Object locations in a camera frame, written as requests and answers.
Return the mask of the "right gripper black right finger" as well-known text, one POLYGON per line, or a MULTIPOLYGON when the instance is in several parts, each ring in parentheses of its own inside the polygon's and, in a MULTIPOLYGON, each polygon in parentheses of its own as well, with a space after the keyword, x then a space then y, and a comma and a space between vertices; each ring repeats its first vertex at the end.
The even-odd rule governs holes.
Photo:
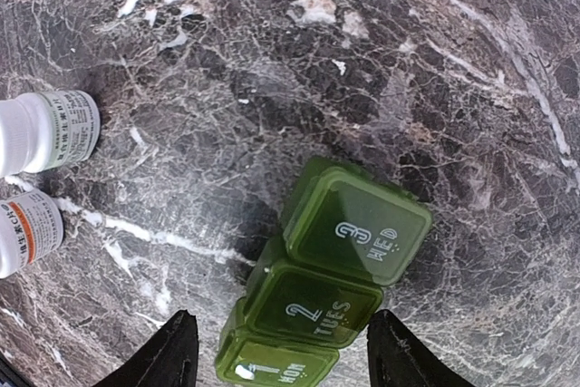
POLYGON ((372 316, 367 350, 372 387, 473 387, 439 360, 390 310, 372 316))

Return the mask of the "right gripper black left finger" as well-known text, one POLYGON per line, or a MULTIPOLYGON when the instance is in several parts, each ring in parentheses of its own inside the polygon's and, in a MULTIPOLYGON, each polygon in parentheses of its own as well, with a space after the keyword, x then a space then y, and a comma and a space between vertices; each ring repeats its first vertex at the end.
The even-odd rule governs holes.
POLYGON ((197 374, 197 319, 179 310, 125 364, 94 387, 194 387, 197 374))

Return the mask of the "green weekly pill organizer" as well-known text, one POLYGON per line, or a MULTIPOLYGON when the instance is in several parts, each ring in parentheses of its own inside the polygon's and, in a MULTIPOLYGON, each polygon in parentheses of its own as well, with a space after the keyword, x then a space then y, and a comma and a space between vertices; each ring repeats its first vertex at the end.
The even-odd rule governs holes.
POLYGON ((309 159, 222 330, 217 377, 316 386, 402 276, 432 215, 362 168, 309 159))

